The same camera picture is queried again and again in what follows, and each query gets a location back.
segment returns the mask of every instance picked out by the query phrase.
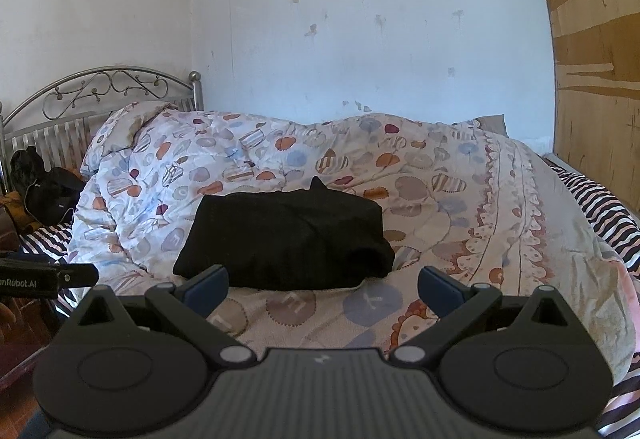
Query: brown bag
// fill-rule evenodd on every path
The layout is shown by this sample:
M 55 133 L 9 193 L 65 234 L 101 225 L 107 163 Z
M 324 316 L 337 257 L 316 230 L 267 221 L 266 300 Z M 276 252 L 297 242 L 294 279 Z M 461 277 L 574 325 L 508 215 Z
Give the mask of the brown bag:
M 0 206 L 0 251 L 18 251 L 20 237 L 6 206 Z

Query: bed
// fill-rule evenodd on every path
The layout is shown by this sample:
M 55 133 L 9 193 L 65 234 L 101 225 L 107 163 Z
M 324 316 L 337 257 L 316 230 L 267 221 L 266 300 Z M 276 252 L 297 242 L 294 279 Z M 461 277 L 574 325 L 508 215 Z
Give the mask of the bed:
M 98 79 L 102 89 L 94 86 Z M 94 108 L 118 95 L 132 102 Z M 357 289 L 231 289 L 212 324 L 259 355 L 269 346 L 376 346 L 388 353 L 436 322 L 417 295 L 424 265 L 510 295 L 549 283 L 578 314 L 618 383 L 601 432 L 627 437 L 639 429 L 640 397 L 629 383 L 640 342 L 632 277 L 561 178 L 522 143 L 474 120 L 446 125 L 370 113 L 304 126 L 204 112 L 197 72 L 183 81 L 139 67 L 62 78 L 2 127 L 35 104 L 43 105 L 45 122 L 0 137 L 5 191 L 11 154 L 30 144 L 48 165 L 79 169 L 88 183 L 72 227 L 23 236 L 26 251 L 95 263 L 116 293 L 140 294 L 159 281 L 182 281 L 172 266 L 203 195 L 305 188 L 319 176 L 381 205 L 396 254 L 392 273 Z M 81 104 L 91 107 L 67 115 Z M 84 292 L 63 293 L 60 307 L 72 310 Z

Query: patterned comforter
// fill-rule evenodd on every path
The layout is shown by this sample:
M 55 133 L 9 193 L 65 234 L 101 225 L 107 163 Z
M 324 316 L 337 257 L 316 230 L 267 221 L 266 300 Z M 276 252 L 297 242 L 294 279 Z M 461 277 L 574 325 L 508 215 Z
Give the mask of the patterned comforter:
M 640 329 L 630 277 L 564 184 L 523 143 L 483 132 L 476 122 L 368 114 L 303 126 L 151 103 L 113 114 L 81 169 L 90 179 L 67 260 L 95 263 L 100 283 L 116 293 L 182 281 L 172 268 L 203 195 L 307 188 L 318 175 L 382 206 L 394 270 L 356 289 L 230 289 L 209 320 L 258 354 L 266 347 L 388 352 L 435 323 L 417 294 L 418 272 L 434 265 L 465 284 L 488 282 L 510 295 L 554 285 L 615 381 L 626 374 Z M 252 236 L 245 238 L 251 245 Z

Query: bed headboard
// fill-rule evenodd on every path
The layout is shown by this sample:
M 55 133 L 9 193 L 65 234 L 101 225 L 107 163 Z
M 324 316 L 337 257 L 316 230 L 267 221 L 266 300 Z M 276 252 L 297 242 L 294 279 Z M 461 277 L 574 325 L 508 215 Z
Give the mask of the bed headboard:
M 0 187 L 11 191 L 9 163 L 19 149 L 35 146 L 45 166 L 78 169 L 92 134 L 108 115 L 133 101 L 167 101 L 179 110 L 203 110 L 200 73 L 188 81 L 145 67 L 82 70 L 41 88 L 6 117 L 0 103 Z M 20 114 L 42 110 L 44 122 L 20 127 Z

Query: striped bed sheet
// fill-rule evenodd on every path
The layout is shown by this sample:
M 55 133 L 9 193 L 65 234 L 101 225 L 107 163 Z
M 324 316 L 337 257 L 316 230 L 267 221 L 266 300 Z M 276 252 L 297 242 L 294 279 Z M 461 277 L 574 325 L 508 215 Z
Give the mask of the striped bed sheet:
M 640 229 L 620 201 L 600 184 L 567 172 L 549 161 L 547 164 L 574 194 L 596 234 L 609 242 L 629 271 L 636 272 L 640 265 Z M 20 239 L 24 253 L 48 255 L 64 263 L 66 245 L 71 240 L 71 225 L 40 228 Z M 55 305 L 61 315 L 68 316 L 78 301 L 68 290 L 63 290 Z M 625 379 L 612 389 L 612 398 L 596 428 L 609 439 L 640 435 L 640 354 L 634 356 Z

